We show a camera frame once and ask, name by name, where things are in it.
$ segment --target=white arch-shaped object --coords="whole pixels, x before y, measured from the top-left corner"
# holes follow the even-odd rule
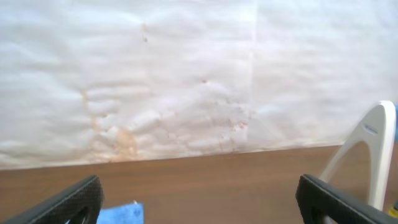
[[[358,123],[343,146],[336,152],[320,179],[328,182],[341,162],[341,158],[355,144],[363,141],[369,146],[371,160],[371,186],[368,204],[383,209],[388,173],[394,147],[396,109],[391,101],[380,101]]]

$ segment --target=wooden table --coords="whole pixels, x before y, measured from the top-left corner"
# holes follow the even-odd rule
[[[337,147],[0,171],[0,221],[90,174],[105,192],[104,207],[144,203],[145,223],[302,223],[295,191],[302,174],[318,175]],[[398,199],[394,153],[385,210]],[[365,200],[369,156],[348,155],[332,185]]]

